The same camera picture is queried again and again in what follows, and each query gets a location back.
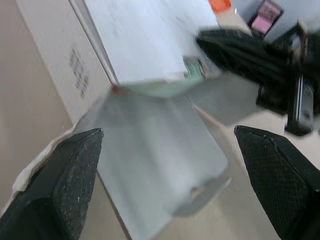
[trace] beige floor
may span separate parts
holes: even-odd
[[[19,172],[49,142],[71,126],[62,102],[22,21],[15,1],[0,1],[0,208],[8,199]],[[272,225],[253,192],[233,134],[205,119],[209,131],[225,152],[231,184],[193,217],[175,218],[157,240],[277,240]],[[240,124],[283,134],[285,119],[264,111]],[[320,139],[287,135],[313,164]],[[81,240],[125,240],[103,185],[96,178]]]

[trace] pink item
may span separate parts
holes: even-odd
[[[271,28],[272,22],[268,21],[262,16],[257,16],[256,19],[253,21],[251,27],[263,34],[266,34],[268,30]]]

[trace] white paper sheet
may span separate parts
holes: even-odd
[[[207,0],[85,0],[120,84],[186,72],[200,56],[195,35],[217,26]]]

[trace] orange item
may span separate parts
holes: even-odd
[[[231,8],[231,0],[209,0],[215,14],[221,14]]]

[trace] white wall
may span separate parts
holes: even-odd
[[[237,13],[248,22],[254,15],[261,0],[232,0],[232,6]],[[296,24],[297,19],[303,20],[308,27],[320,27],[320,0],[273,0],[284,10],[274,27],[266,36],[266,40],[274,40],[290,27]]]

